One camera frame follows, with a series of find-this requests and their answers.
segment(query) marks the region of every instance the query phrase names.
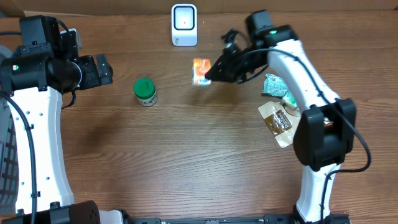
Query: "food wrapper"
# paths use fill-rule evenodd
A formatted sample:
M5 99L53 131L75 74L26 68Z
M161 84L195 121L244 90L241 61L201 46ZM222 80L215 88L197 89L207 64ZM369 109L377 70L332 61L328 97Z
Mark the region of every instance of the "food wrapper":
M264 88L262 89L262 93L282 97L288 92L287 85L285 81L276 75L267 74L266 80L264 81Z
M292 93L290 91L288 91L281 99L282 103L287 104L289 107L291 107L292 109L296 109L297 106L297 102L294 99Z
M300 113L275 102L268 102L260 106L259 111L282 148L293 143L293 137L301 118Z
M211 80L205 78L206 73L210 70L210 59L195 58L192 67L192 85L208 86Z

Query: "wooden table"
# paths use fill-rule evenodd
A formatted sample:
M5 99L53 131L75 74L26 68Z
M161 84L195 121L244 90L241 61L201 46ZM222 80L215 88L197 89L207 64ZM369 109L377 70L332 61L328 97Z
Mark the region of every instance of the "wooden table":
M220 35L245 30L248 14L199 15L196 47L174 47L170 16L59 18L80 31L80 55L105 53L114 83L79 91L62 111L65 167L76 202L125 208L133 217L200 218L290 213L300 193L302 165L282 149L257 108L264 76L243 85L191 85L192 59L221 55ZM353 223L398 218L398 13L271 13L291 24L311 62L342 98L354 99L356 126L373 155L369 170L337 176L335 213ZM19 30L1 19L0 30ZM17 36L0 37L14 49ZM141 106L132 86L154 81L159 101ZM70 100L64 96L65 104ZM356 140L343 167L366 162Z

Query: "black cable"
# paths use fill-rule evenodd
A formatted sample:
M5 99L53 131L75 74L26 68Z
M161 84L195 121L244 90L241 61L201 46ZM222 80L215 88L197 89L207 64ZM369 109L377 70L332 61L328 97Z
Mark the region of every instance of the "black cable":
M255 79L257 76L261 75L261 73L263 73L263 72L268 68L268 66L269 66L269 65L264 66L264 68L262 68L262 69L261 69L259 72L257 72L255 75L253 75L253 76L247 78L245 81L240 81L240 82L238 82L238 84L242 84L242 83L245 83L245 82L248 82L248 81L250 81L250 80Z
M75 93L74 90L72 90L71 92L72 92L72 100L71 100L71 102L70 102L68 105L63 106L63 107L61 108L61 110L65 109L65 108L68 108L68 107L70 107L70 106L73 106L73 105L76 103L76 93Z
M279 52L281 54L284 54L288 57L293 58L295 61L298 61L299 64L301 64L301 66L304 68L304 70L307 72L308 76L310 77L313 85L315 86L315 89L318 91L319 96L322 97L323 101L325 103L327 103L328 105L331 105L331 107L333 108L333 110L335 111L335 113L344 121L344 123L347 124L347 126L354 132L355 136L358 138L358 140L360 141L360 143L362 144L362 146L364 147L365 151L366 151L366 155L368 157L368 161L366 163L366 165L360 169L341 169L341 170L334 170L331 171L329 174L326 175L326 179L325 179L325 183L323 184L323 191L322 191L322 199L321 199L321 223L324 223L324 219L323 219L323 209L325 208L325 197L326 197L326 189L328 186L328 181L330 179L330 177L333 174L337 174L337 173L355 173L355 172L363 172L365 171L367 168L369 168L369 166L371 165L372 162L372 156L371 156L371 152L370 149L368 147L368 145L366 144L365 140L363 139L362 135L355 129L355 127L347 120L347 118L340 113L340 111L337 110L337 108L334 107L333 104L331 104L328 99L326 99L326 97L324 96L323 92L321 91L321 89L319 88L318 84L316 83L314 77L312 76L310 70L307 68L307 66L300 60L300 58L298 56L295 56L293 54L290 54L286 51L283 50L279 50L279 49L256 49L250 52L246 52L245 54L242 54L240 57L238 57L237 59L233 60L233 62L231 64L234 64L235 61L237 61L240 58L243 57L247 57L248 55L254 54L256 52Z
M1 31L0 35L22 35L19 31Z
M70 31L69 31L68 27L59 19L57 19L56 22L57 22L57 24L60 24L60 26L62 26L62 28L67 32L68 41L69 41L69 44L70 44L71 37L70 37ZM69 60L71 56L72 56L72 51L69 50L68 53L67 53L66 59Z
M27 121L27 118L24 114L24 112L21 110L21 108L17 105L17 103L12 100L9 96L7 96L5 93L0 91L0 96L3 97L5 100L7 100L13 107L14 109L18 112L19 116L22 119L22 122L24 123L26 134L27 134L27 140L29 142L29 150L30 150L30 171L32 175L32 215L30 217L30 223L34 224L35 219L36 219L36 212L37 212L37 184L36 184L36 158L35 158L35 146L33 144L33 136L32 136L32 131L31 126L29 125L29 122Z

